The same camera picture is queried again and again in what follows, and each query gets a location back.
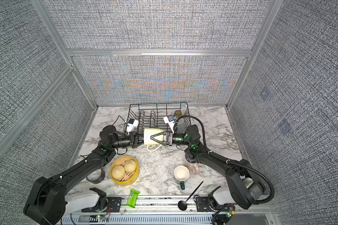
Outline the light green mug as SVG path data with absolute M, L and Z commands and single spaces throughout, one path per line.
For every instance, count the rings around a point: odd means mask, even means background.
M 144 129 L 144 145 L 149 152 L 154 152 L 163 146 L 166 131 L 158 128 Z

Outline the black wire dish rack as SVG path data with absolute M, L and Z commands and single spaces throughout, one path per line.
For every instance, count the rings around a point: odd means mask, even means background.
M 182 115 L 189 115 L 189 106 L 186 102 L 181 103 L 152 103 L 152 104 L 131 104 L 127 120 L 139 121 L 134 129 L 139 134 L 144 133 L 145 128 L 158 128 L 171 131 L 170 126 L 163 120 L 165 116 L 174 115 L 181 111 Z

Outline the grey mug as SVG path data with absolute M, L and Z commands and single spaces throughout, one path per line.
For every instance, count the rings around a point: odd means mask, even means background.
M 176 133 L 178 134 L 183 134 L 186 130 L 186 122 L 184 119 L 182 118 L 179 118 L 177 120 L 177 124 L 176 124 Z

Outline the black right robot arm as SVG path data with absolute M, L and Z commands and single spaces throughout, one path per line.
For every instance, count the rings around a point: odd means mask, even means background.
M 157 132 L 150 135 L 144 132 L 150 140 L 161 145 L 186 145 L 186 156 L 194 162 L 206 165 L 221 175 L 228 184 L 230 195 L 234 202 L 243 209 L 249 209 L 253 204 L 262 204 L 258 200 L 265 191 L 264 175 L 252 168 L 251 164 L 242 159 L 240 161 L 225 158 L 209 150 L 200 141 L 201 135 L 196 125 L 190 125 L 183 134 L 172 132 Z

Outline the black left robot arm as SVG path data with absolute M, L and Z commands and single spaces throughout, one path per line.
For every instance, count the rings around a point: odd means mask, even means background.
M 106 166 L 117 155 L 117 149 L 137 148 L 144 143 L 143 134 L 135 131 L 125 134 L 113 125 L 106 126 L 99 137 L 98 146 L 85 159 L 51 178 L 40 177 L 34 182 L 24 215 L 40 225 L 55 225 L 68 213 L 69 202 L 65 197 L 73 187 Z

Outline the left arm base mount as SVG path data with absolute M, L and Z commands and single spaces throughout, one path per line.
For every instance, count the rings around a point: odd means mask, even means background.
M 119 212 L 122 198 L 107 197 L 106 192 L 94 187 L 82 193 L 66 195 L 65 201 L 64 215 L 67 215 L 74 212 Z

